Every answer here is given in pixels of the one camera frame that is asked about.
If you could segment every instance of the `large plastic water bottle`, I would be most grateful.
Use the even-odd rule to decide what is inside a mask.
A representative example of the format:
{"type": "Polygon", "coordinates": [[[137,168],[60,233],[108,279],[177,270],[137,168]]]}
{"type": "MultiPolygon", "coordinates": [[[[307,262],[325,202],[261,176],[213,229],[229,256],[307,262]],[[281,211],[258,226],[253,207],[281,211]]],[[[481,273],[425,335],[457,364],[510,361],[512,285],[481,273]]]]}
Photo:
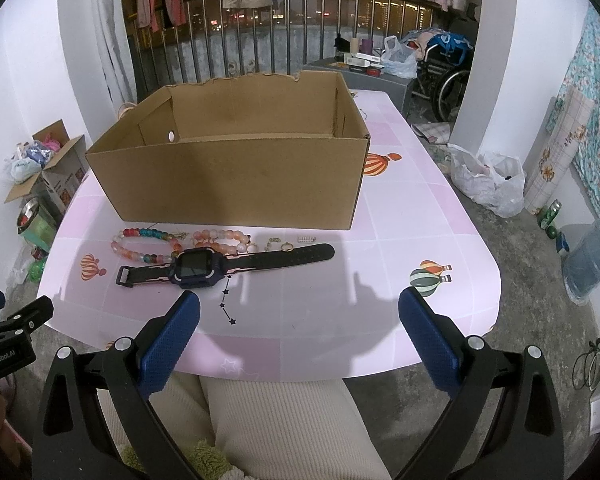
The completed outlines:
{"type": "Polygon", "coordinates": [[[580,244],[565,258],[562,276],[567,295],[583,305],[589,293],[600,284],[600,220],[596,220],[580,244]]]}

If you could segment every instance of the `metal railing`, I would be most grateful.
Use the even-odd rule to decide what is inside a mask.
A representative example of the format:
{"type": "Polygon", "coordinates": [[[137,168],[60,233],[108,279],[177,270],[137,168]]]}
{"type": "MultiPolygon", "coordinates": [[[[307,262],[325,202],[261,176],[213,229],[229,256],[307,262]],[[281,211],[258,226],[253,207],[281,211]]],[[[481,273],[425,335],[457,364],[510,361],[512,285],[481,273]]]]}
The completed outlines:
{"type": "Polygon", "coordinates": [[[165,84],[203,82],[250,72],[293,74],[333,55],[333,40],[386,36],[429,27],[433,8],[413,0],[274,0],[238,11],[222,0],[183,0],[187,22],[171,27],[159,9],[160,31],[129,22],[139,98],[165,84]]]}

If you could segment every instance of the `watch screen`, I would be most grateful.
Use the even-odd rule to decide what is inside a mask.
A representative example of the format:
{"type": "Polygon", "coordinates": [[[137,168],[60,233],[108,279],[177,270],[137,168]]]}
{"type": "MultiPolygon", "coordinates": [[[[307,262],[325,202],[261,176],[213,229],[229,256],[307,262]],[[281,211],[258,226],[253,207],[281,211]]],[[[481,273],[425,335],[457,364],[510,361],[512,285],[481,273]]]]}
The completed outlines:
{"type": "Polygon", "coordinates": [[[206,276],[209,273],[208,261],[211,256],[211,252],[207,250],[203,251],[191,251],[190,253],[182,253],[179,258],[179,271],[178,275],[180,278],[192,278],[197,276],[206,276]]]}

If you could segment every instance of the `blue floral fabric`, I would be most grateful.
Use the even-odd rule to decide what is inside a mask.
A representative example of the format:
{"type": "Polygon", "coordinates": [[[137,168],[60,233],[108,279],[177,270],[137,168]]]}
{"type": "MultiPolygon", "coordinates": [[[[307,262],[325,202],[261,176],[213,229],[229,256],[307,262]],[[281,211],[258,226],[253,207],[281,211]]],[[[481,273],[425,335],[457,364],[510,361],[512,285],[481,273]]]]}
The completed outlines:
{"type": "Polygon", "coordinates": [[[546,126],[549,132],[554,129],[569,85],[574,85],[596,104],[573,161],[591,203],[600,216],[600,16],[591,6],[587,11],[580,44],[558,92],[555,108],[549,116],[546,126]]]}

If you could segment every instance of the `open cardboard box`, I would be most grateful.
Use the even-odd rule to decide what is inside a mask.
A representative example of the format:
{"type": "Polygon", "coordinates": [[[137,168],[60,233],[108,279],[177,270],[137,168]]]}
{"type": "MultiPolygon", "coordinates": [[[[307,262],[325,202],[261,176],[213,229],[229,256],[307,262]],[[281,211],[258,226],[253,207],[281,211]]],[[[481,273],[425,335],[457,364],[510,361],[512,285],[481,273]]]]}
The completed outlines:
{"type": "Polygon", "coordinates": [[[86,173],[86,168],[75,150],[82,136],[70,139],[64,129],[64,123],[59,120],[34,134],[33,138],[42,141],[48,134],[53,140],[57,140],[62,148],[42,171],[30,176],[21,184],[14,184],[4,203],[32,194],[36,182],[40,179],[45,183],[48,195],[58,211],[61,214],[66,211],[86,173]]]}
{"type": "Polygon", "coordinates": [[[335,72],[160,88],[87,152],[125,221],[349,229],[369,133],[335,72]]]}

